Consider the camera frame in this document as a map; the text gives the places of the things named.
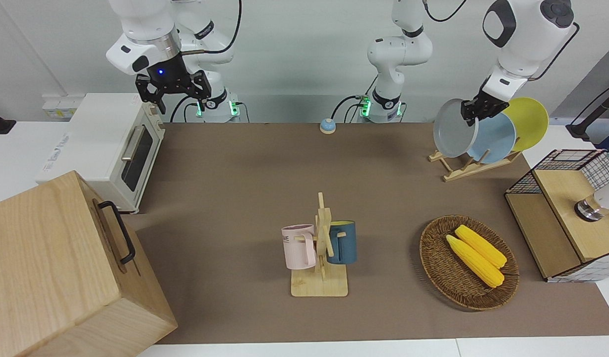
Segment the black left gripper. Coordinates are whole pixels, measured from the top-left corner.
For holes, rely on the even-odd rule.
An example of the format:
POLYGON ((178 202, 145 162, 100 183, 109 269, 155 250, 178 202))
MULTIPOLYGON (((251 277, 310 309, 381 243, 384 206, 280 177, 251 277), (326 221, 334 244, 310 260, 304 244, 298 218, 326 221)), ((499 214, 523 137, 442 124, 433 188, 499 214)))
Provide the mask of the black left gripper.
POLYGON ((501 113, 509 106, 509 102, 497 99, 486 93, 479 93, 472 100, 463 100, 461 102, 461 116, 466 123, 477 125, 480 120, 491 118, 498 113, 501 113))

